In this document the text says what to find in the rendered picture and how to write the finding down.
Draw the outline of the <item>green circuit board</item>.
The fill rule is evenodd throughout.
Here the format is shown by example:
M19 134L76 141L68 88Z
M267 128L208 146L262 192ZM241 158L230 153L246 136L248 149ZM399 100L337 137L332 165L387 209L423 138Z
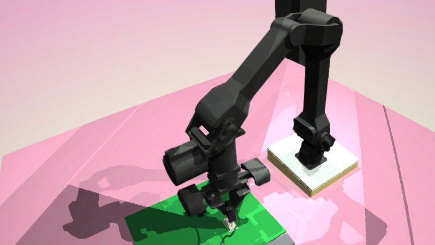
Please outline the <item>green circuit board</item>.
M229 223L219 209L188 216L178 195L125 217L135 245L220 245L231 235ZM221 245L265 245L286 229L250 192L236 207L237 228Z

